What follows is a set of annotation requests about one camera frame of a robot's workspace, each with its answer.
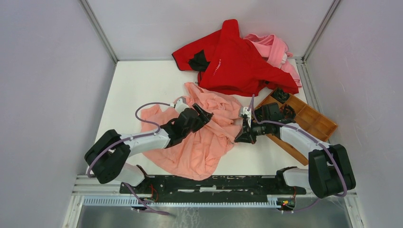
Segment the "salmon orange jacket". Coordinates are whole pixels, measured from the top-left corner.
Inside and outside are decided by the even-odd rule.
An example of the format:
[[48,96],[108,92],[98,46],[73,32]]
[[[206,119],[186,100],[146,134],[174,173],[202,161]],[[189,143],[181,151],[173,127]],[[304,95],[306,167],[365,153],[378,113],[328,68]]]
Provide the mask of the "salmon orange jacket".
[[198,104],[213,113],[211,121],[181,143],[167,149],[144,152],[144,156],[166,172],[197,181],[210,177],[222,156],[234,147],[241,130],[242,104],[233,96],[209,91],[195,83],[185,83],[188,105]]

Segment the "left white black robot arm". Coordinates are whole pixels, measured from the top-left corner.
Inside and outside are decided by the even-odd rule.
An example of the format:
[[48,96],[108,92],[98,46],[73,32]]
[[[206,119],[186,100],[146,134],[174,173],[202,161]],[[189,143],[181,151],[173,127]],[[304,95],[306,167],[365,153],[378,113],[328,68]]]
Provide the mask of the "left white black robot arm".
[[127,159],[136,154],[178,145],[213,117],[212,113],[198,104],[188,105],[183,97],[168,106],[178,113],[178,117],[163,125],[153,123],[157,127],[155,130],[134,134],[119,134],[114,129],[106,131],[84,156],[88,164],[88,177],[96,178],[101,184],[119,181],[132,186],[138,193],[146,192],[150,183],[145,171],[138,165],[128,164]]

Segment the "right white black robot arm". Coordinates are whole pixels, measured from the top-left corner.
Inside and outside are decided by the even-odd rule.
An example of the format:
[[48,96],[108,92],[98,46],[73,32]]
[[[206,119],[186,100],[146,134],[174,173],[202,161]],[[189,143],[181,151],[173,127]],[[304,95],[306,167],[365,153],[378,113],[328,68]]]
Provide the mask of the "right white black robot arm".
[[355,176],[347,154],[340,144],[324,142],[286,117],[277,103],[266,104],[257,110],[251,106],[240,109],[242,129],[237,143],[254,144],[261,135],[273,135],[300,152],[308,160],[308,168],[286,167],[278,170],[274,181],[277,192],[286,194],[293,187],[312,190],[320,199],[343,197],[356,187]]

